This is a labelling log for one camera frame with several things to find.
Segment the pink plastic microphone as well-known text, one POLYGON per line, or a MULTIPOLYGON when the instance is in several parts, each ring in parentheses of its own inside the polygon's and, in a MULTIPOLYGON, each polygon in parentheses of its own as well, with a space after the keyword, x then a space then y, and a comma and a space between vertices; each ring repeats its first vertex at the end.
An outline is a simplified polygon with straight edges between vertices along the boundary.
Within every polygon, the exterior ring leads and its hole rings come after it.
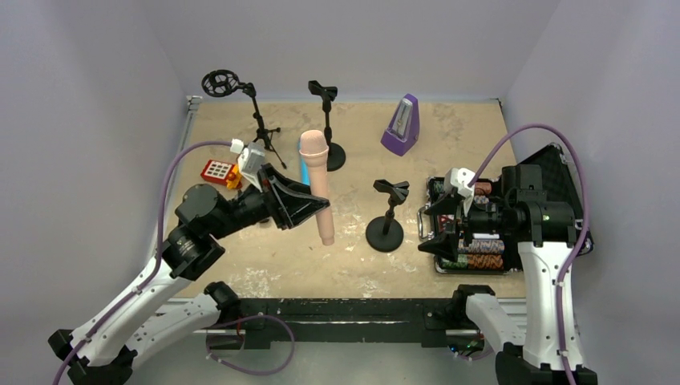
MULTIPOLYGON (((329 198, 327 161, 329 147, 323 132, 308 130, 301 134, 299 153, 307 167, 311 193, 316 197, 329 198)), ((316 214, 318 233, 323 245, 334 244, 334 219, 330 207, 316 214)))

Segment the black round-base stand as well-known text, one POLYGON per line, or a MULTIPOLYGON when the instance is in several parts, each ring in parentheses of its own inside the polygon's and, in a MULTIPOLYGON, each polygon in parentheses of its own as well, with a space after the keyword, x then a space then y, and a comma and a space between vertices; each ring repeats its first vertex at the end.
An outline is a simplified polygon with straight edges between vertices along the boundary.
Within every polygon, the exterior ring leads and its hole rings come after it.
POLYGON ((308 89, 312 95, 320 96, 322 99, 322 110, 325 114, 325 127, 323 133, 329 148, 327 170, 329 172, 334 172, 339 170, 346 163, 346 152, 341 145, 332 141, 333 131, 330 126, 330 112, 332 110, 332 103, 337 97, 338 88, 333 86, 324 87, 317 80, 310 80, 308 82, 308 89))
POLYGON ((375 180, 374 189, 379 193, 387 193, 389 208, 381 217, 374 218, 366 227, 366 240, 372 249, 389 253, 396 250, 404 239, 401 224, 395 220, 395 207, 402 205, 409 195, 410 184, 402 181, 392 184, 387 180, 375 180))

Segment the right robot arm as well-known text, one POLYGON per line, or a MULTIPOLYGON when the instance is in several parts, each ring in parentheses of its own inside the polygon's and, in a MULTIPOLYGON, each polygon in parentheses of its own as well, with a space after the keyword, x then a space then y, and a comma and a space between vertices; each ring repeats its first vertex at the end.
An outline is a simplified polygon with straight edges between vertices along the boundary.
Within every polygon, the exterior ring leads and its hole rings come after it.
POLYGON ((420 244, 419 250, 455 257, 459 243, 477 234, 496 234, 515 245, 526 289, 526 327, 519 329, 487 286, 460 286, 454 315, 474 323, 495 353, 500 384, 595 384, 597 373, 585 364, 574 319, 570 265, 585 240, 573 208, 550 201, 540 167, 504 167, 499 202, 473 205, 477 175, 452 168, 440 198, 427 213, 453 215, 450 229, 420 244))

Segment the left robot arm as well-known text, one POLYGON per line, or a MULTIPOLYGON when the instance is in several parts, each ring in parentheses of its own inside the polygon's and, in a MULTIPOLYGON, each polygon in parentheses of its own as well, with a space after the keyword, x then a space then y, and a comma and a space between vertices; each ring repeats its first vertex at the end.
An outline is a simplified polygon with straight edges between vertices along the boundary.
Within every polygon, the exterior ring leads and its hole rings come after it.
POLYGON ((185 335, 238 319, 241 301, 223 282, 208 284, 177 311, 156 311, 224 254, 220 239, 267 218, 292 229, 330 207, 324 180, 301 184, 270 164, 257 179, 258 186, 233 199, 209 184, 191 187, 176 208, 177 226, 135 280, 89 322, 49 337, 63 362, 59 374, 74 384, 122 384, 145 359, 185 335))

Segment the black round-base stand front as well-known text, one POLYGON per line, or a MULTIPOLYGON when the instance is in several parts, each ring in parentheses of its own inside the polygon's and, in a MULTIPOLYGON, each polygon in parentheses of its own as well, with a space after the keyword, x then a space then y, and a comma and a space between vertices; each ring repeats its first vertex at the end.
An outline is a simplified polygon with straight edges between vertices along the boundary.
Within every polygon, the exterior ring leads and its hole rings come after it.
POLYGON ((404 239, 401 224, 395 220, 395 207, 402 205, 409 195, 410 184, 402 181, 392 184, 387 180, 375 180, 374 189, 379 193, 387 193, 389 208, 381 217, 374 218, 366 227, 366 240, 372 249, 389 253, 396 250, 404 239))

